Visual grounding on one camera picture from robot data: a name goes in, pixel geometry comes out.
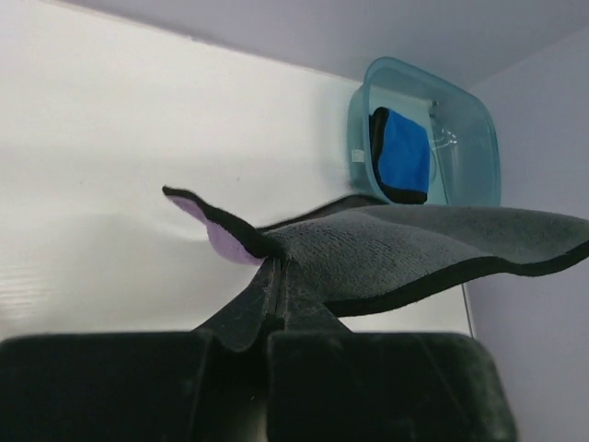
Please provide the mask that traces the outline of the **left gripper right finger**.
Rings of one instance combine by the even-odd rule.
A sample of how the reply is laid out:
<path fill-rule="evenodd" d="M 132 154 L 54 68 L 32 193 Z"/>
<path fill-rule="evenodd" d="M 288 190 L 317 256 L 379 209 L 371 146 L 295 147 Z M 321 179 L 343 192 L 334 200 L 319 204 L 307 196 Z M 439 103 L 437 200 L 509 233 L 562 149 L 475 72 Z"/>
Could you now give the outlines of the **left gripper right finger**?
<path fill-rule="evenodd" d="M 287 332 L 352 332 L 324 305 L 294 261 L 282 268 L 278 317 Z"/>

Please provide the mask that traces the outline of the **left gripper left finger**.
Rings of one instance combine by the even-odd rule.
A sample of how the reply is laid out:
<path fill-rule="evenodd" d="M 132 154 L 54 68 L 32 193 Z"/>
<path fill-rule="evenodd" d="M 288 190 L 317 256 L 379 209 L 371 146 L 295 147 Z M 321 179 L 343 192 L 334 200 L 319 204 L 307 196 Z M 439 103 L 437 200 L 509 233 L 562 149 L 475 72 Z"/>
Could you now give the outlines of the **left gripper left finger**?
<path fill-rule="evenodd" d="M 267 259 L 247 287 L 194 330 L 210 332 L 230 352 L 246 352 L 281 323 L 280 291 L 281 261 Z"/>

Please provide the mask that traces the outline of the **purple and grey towel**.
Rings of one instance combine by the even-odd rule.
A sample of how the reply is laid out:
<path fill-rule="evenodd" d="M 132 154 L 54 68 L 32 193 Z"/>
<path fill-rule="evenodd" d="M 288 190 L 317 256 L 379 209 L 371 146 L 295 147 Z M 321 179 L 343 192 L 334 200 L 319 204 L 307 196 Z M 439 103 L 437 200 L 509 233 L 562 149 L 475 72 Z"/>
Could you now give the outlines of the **purple and grey towel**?
<path fill-rule="evenodd" d="M 202 222 L 234 263 L 279 260 L 339 317 L 418 302 L 483 276 L 542 276 L 588 256 L 585 219 L 505 207 L 379 204 L 351 195 L 307 214 L 254 227 L 195 193 L 164 195 Z"/>

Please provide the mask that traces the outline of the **blue and black towel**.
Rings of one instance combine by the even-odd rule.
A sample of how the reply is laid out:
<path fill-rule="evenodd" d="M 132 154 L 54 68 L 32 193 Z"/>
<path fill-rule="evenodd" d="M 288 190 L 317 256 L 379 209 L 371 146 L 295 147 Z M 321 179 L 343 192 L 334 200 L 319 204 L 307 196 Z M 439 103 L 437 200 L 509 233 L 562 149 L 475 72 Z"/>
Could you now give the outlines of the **blue and black towel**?
<path fill-rule="evenodd" d="M 385 107 L 369 116 L 371 161 L 379 189 L 394 204 L 425 204 L 431 150 L 426 130 Z"/>

